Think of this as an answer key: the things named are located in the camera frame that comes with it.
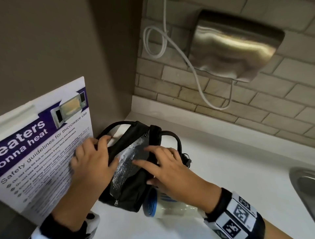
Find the hand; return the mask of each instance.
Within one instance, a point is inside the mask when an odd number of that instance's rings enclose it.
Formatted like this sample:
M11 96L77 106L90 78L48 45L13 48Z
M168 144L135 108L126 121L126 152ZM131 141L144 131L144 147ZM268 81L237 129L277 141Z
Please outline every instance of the hand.
M88 138L76 149L71 159L74 171L71 185L52 211L59 224L71 231L78 231L87 214L101 193L110 183L119 163L118 159L108 166L107 141L105 135L100 140Z
M177 201L198 207L206 213L213 211L221 195L220 187L203 180L183 165L175 149L148 146L145 150L155 154L159 166L145 160L134 160L133 163L155 176L148 184L157 186Z
M104 135L100 140L88 138L76 148L76 156L71 159L74 171L72 184L86 182L93 186L100 186L104 190L110 183L117 166L118 158L108 166L107 141L109 135Z

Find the stainless steel hand dryer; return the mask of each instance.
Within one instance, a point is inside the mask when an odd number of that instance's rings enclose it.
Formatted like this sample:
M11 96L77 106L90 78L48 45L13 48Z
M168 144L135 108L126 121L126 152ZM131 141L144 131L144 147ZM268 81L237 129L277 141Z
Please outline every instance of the stainless steel hand dryer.
M192 36L189 60L214 76L250 82L284 38L280 29L203 10Z

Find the purple banner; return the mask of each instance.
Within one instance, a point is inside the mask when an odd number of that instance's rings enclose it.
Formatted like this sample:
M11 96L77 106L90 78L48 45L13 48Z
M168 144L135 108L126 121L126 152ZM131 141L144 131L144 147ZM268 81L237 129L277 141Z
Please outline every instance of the purple banner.
M85 88L82 88L77 92L85 93L86 106L83 108L83 110L85 110L88 107L86 90ZM66 123L64 123L60 128L57 128L50 112L52 109L58 107L59 104L60 102L40 112L38 114L39 119L33 121L23 129L15 132L0 142L0 176L5 174L14 165L66 125ZM36 159L36 155L42 152L45 148L52 146L54 141L56 141L54 138L47 141L38 148L37 151L30 154L27 161L31 162Z

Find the wristband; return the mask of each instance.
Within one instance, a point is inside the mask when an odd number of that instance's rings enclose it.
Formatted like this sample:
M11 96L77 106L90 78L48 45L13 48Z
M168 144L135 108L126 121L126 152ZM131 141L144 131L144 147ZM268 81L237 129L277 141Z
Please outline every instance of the wristband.
M206 213L205 224L222 239L263 239L265 222L256 209L237 193L222 188L213 212Z

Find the right hand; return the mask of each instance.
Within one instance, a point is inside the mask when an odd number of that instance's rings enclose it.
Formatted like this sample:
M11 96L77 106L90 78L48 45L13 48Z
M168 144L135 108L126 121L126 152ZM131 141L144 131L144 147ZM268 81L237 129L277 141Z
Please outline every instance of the right hand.
M183 165L177 150L162 146L148 146L145 150L155 154L159 166L145 160L134 160L133 163L154 175L148 184L157 186L171 198L198 207L206 213L215 208L221 188L203 180Z

